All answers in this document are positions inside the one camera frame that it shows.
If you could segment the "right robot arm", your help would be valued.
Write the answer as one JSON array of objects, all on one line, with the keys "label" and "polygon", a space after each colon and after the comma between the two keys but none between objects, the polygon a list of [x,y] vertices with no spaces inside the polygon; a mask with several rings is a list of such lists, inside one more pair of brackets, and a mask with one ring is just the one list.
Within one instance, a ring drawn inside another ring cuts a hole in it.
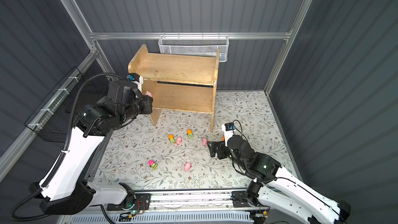
[{"label": "right robot arm", "polygon": [[244,195],[249,205],[275,208],[304,224],[347,223],[350,204],[318,193],[271,156],[254,151],[241,136],[207,142],[207,147],[212,158],[230,159],[238,174],[251,179]]}]

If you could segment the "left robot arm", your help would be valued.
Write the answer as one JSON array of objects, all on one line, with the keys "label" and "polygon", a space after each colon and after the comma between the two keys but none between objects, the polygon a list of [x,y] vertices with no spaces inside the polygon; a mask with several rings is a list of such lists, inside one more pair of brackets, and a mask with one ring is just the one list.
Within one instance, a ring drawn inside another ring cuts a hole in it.
[{"label": "left robot arm", "polygon": [[[77,112],[84,87],[94,79],[112,76],[108,94],[94,105]],[[129,125],[138,115],[152,114],[153,98],[143,93],[144,79],[130,73],[126,79],[113,73],[99,73],[84,81],[76,93],[65,136],[65,142],[47,175],[30,186],[31,194],[17,203],[9,218],[15,222],[30,222],[52,215],[75,215],[89,206],[120,205],[136,215],[141,204],[127,184],[98,186],[79,177],[87,162],[106,136]]]}]

